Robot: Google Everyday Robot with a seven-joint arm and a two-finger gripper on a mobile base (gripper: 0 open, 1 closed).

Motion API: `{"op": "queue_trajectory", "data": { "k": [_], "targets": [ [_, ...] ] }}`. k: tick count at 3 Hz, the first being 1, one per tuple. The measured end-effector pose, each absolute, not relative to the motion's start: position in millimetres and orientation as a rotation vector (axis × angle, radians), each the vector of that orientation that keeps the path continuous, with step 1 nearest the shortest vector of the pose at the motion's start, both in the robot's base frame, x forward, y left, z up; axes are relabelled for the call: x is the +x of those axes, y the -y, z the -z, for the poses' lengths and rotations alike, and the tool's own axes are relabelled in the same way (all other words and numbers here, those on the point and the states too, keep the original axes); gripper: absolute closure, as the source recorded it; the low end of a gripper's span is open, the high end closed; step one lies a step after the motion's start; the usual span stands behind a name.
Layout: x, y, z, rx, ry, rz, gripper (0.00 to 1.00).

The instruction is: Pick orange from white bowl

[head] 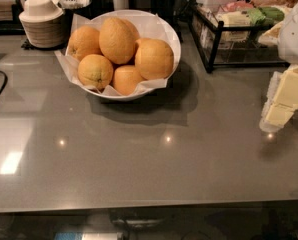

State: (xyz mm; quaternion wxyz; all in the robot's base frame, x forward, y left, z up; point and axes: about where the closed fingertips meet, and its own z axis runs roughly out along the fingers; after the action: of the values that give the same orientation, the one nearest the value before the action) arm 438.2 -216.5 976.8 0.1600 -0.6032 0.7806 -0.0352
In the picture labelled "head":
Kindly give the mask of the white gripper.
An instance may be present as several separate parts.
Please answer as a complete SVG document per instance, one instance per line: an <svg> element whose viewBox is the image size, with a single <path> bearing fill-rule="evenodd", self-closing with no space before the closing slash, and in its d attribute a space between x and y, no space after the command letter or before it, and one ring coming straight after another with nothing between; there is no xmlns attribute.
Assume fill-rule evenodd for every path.
<svg viewBox="0 0 298 240"><path fill-rule="evenodd" d="M267 90L259 127L267 133L282 129L298 110L298 2L282 22L278 37L279 57L290 65L275 71Z"/></svg>

